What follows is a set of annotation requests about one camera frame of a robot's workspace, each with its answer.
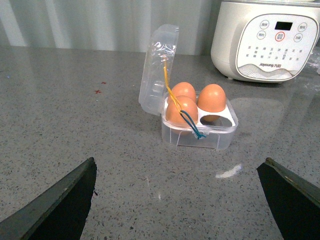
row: blue wire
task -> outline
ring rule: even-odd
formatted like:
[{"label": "blue wire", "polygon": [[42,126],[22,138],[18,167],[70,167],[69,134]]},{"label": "blue wire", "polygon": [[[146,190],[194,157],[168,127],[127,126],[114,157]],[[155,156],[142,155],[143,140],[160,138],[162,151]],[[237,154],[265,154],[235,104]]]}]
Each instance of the blue wire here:
[{"label": "blue wire", "polygon": [[[189,118],[189,120],[191,121],[192,124],[188,121],[188,119],[186,119],[186,118],[184,117],[184,115],[183,115],[182,113],[184,113],[184,114]],[[199,130],[198,130],[195,122],[192,120],[192,118],[190,117],[190,115],[189,115],[186,111],[181,110],[181,111],[180,111],[180,115],[181,115],[181,117],[186,121],[186,123],[193,129],[193,131],[194,131],[195,134],[197,135],[197,139],[198,139],[198,140],[199,140],[200,138],[202,138],[202,137],[204,137],[204,138],[206,137],[205,135],[202,135],[202,134],[199,132]]]}]

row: white rice cooker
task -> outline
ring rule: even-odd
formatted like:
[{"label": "white rice cooker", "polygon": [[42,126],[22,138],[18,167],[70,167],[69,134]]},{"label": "white rice cooker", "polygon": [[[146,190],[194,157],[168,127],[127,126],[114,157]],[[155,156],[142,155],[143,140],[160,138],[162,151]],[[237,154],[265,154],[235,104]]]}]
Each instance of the white rice cooker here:
[{"label": "white rice cooker", "polygon": [[304,68],[319,39],[319,0],[223,0],[211,58],[229,79],[281,83]]}]

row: brown egg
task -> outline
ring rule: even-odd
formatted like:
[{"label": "brown egg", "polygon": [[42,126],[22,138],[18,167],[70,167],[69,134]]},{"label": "brown egg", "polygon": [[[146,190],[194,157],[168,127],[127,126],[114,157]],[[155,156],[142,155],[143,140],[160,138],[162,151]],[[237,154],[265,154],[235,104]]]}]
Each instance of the brown egg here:
[{"label": "brown egg", "polygon": [[[172,93],[173,95],[175,95],[176,97],[178,96],[187,96],[189,98],[191,98],[194,102],[196,102],[197,99],[197,95],[196,95],[196,90],[194,89],[194,87],[186,82],[179,82],[177,85],[175,85],[172,88]],[[173,100],[171,99],[171,97],[168,97],[168,104],[170,104]]]},{"label": "brown egg", "polygon": [[[199,94],[197,106],[210,113],[218,113],[226,108],[226,93],[218,84],[209,84]],[[217,120],[219,116],[208,115],[203,119],[207,122]]]},{"label": "brown egg", "polygon": [[[177,96],[176,98],[181,104],[182,110],[186,111],[192,118],[193,122],[197,124],[198,123],[197,104],[188,96]],[[186,119],[189,119],[184,113],[183,113],[183,116]],[[176,105],[173,101],[169,103],[166,109],[165,118],[168,122],[171,122],[173,125],[178,124],[178,127],[180,124],[186,124],[186,127],[188,126],[186,121],[180,115],[180,112],[177,110]]]}]

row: wire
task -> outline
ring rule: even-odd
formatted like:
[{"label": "wire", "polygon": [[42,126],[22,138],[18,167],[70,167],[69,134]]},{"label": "wire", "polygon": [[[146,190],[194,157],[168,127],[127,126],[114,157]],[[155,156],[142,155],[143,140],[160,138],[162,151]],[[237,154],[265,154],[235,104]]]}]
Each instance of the wire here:
[{"label": "wire", "polygon": [[185,120],[185,122],[192,128],[192,130],[194,131],[194,133],[197,136],[197,139],[199,140],[200,138],[205,138],[206,136],[201,134],[195,124],[195,122],[192,120],[191,116],[182,109],[182,105],[181,103],[178,101],[178,99],[176,98],[176,96],[174,95],[174,93],[171,91],[170,87],[169,87],[169,78],[168,78],[168,69],[167,69],[167,61],[164,61],[164,67],[163,67],[163,71],[164,71],[164,81],[165,81],[165,86],[166,89],[168,90],[169,93],[169,97],[172,99],[176,109],[179,111],[181,117]]}]

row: gray speckled countertop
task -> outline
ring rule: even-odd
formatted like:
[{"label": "gray speckled countertop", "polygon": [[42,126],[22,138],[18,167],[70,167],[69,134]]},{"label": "gray speckled countertop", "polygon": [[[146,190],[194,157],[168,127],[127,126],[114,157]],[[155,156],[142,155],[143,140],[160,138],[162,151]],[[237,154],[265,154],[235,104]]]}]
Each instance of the gray speckled countertop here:
[{"label": "gray speckled countertop", "polygon": [[94,157],[98,196],[83,240],[282,239],[256,168],[271,157],[320,187],[320,77],[227,80],[209,56],[177,55],[172,86],[217,83],[239,119],[229,148],[215,151],[162,141],[161,118],[138,103],[144,61],[0,47],[0,221]]}]

